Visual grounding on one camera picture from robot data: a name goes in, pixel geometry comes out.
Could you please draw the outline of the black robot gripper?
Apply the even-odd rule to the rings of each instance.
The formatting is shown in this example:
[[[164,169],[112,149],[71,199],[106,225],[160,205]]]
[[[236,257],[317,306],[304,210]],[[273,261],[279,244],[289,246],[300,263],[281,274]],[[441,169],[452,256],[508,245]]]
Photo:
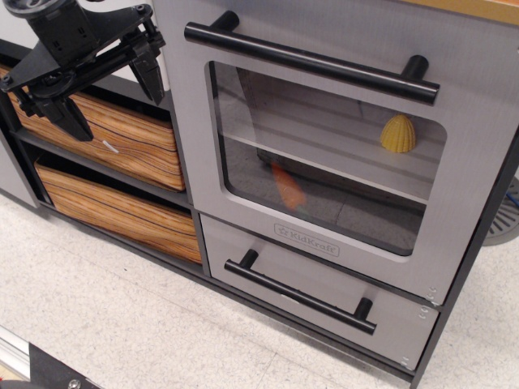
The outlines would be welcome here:
[[[29,114],[48,104],[51,123],[80,142],[93,141],[90,126],[68,96],[129,66],[144,94],[155,105],[164,96],[157,62],[165,45],[143,3],[115,11],[95,12],[77,1],[5,1],[4,8],[23,19],[38,38],[32,51],[1,79],[3,92],[13,92]]]

